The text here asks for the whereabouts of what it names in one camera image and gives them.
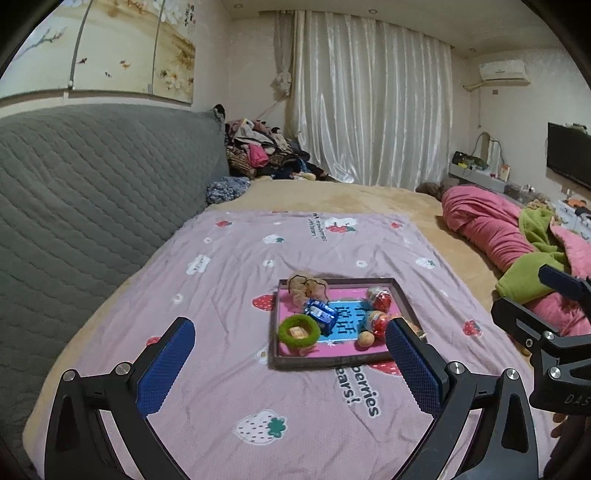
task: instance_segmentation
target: television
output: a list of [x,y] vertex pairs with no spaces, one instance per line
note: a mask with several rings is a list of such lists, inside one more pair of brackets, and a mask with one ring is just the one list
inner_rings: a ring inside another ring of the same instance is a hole
[[591,190],[591,135],[548,123],[546,166]]

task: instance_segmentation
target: headboard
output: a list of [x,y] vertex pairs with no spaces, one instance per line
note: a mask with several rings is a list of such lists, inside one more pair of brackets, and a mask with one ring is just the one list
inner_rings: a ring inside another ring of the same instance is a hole
[[0,435],[21,465],[61,350],[228,175],[222,127],[214,112],[121,104],[0,119]]

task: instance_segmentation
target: green ring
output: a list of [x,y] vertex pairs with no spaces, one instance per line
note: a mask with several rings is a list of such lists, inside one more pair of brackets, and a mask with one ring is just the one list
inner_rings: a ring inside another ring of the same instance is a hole
[[[308,336],[306,338],[293,338],[290,335],[290,328],[292,327],[302,327],[308,332]],[[299,313],[287,317],[281,322],[279,329],[277,330],[277,336],[279,337],[280,342],[288,347],[306,348],[314,345],[318,341],[320,338],[320,327],[312,317]]]

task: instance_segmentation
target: beige fleece blanket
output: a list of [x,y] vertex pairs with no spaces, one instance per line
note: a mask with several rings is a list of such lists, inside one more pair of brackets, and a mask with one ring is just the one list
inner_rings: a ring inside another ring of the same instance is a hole
[[[490,311],[492,292],[500,276],[488,260],[460,236],[446,229],[441,216],[441,204],[430,196],[404,189],[365,187],[343,183],[257,180],[237,200],[212,205],[216,210],[274,210],[332,213],[404,213],[418,226],[423,235],[441,253],[455,273],[466,283],[479,303]],[[154,254],[150,263],[159,251]],[[126,280],[95,312],[61,353],[41,390],[41,394],[23,432],[27,452],[33,451],[41,412],[53,402],[60,375],[75,364],[88,340],[109,313],[117,298],[134,282]]]

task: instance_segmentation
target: ceiling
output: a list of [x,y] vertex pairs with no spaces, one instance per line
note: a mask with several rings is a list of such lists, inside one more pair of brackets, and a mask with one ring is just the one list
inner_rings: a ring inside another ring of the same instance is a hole
[[[270,10],[316,10],[376,18],[438,38],[463,57],[560,47],[542,19],[521,0],[222,0],[233,20]],[[242,4],[243,8],[234,8]],[[378,12],[371,14],[370,9]]]

